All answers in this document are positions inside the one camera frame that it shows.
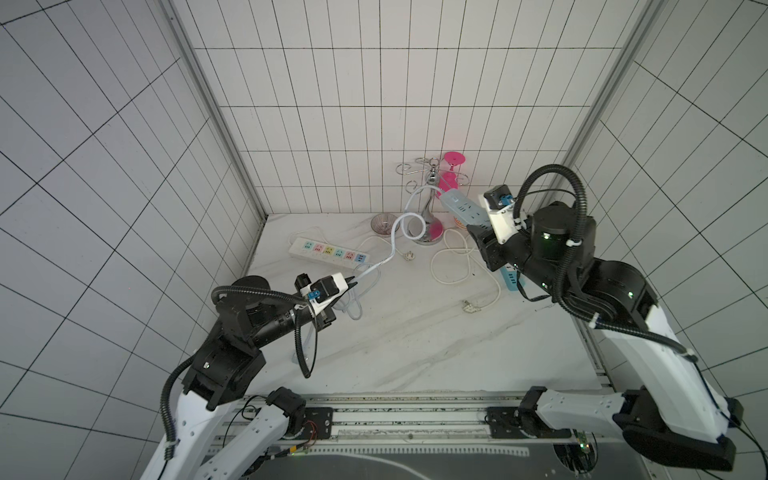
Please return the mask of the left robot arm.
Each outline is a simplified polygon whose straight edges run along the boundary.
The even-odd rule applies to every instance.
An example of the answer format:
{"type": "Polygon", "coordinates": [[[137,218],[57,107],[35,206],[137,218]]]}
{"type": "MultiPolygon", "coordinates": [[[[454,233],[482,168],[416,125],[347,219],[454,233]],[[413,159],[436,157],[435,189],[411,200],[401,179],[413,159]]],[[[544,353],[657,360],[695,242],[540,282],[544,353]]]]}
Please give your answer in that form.
{"type": "Polygon", "coordinates": [[[335,273],[317,281],[300,274],[295,293],[274,291],[260,276],[214,288],[218,319],[163,386],[159,413],[165,436],[143,478],[241,479],[268,460],[329,438],[331,409],[308,408],[300,395],[279,387],[264,396],[240,432],[226,431],[220,450],[209,451],[224,419],[240,414],[236,403],[250,403],[246,391],[266,364],[263,347],[293,335],[302,373],[309,375],[302,326],[328,327],[336,318],[335,303],[355,285],[354,277],[335,273]]]}

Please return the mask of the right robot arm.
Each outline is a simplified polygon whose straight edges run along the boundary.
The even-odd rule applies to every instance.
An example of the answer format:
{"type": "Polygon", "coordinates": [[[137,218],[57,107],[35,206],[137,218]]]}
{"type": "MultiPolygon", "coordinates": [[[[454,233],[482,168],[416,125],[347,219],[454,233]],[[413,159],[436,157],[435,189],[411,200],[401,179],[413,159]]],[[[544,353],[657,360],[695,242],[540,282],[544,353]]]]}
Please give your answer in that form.
{"type": "Polygon", "coordinates": [[[479,199],[487,221],[468,228],[487,268],[510,266],[542,298],[599,331],[626,358],[641,385],[624,392],[528,390],[516,411],[526,434],[562,430],[622,439],[643,457],[674,468],[730,471],[730,429],[743,407],[714,391],[697,354],[681,344],[658,296],[634,266],[595,254],[596,222],[579,176],[560,164],[533,171],[517,192],[499,185],[479,199]]]}

